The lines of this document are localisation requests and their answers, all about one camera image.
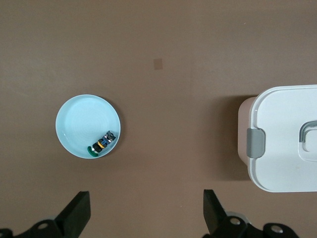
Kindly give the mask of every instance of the small stain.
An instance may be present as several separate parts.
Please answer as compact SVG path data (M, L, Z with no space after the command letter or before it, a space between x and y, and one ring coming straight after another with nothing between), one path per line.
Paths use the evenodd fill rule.
M162 59L154 59L153 65L155 70L163 69L163 60Z

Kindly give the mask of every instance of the gray latch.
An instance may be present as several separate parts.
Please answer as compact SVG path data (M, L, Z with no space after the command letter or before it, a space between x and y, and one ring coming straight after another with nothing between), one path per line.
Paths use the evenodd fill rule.
M259 158L265 152L265 132L262 129L247 130L247 155L249 158Z

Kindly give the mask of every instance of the light blue bowl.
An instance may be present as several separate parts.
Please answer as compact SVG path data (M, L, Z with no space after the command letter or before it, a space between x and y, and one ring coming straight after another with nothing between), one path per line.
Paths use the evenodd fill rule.
M97 158L108 154L116 146L121 132L120 119L113 106L94 95L79 95L64 103L57 114L55 127L64 148L84 159L96 158L89 154L87 147L110 130L116 139Z

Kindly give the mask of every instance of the small toy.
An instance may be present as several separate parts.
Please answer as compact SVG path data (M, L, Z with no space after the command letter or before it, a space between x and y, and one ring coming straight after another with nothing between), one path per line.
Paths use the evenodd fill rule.
M101 139L99 139L93 146L88 146L87 150L89 154L97 157L99 153L105 149L110 143L115 140L115 136L111 131L108 131Z

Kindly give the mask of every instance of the container lid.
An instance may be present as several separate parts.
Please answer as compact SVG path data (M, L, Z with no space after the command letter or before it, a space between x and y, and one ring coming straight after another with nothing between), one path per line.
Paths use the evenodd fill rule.
M271 88L249 115L249 174L271 192L317 191L317 85Z

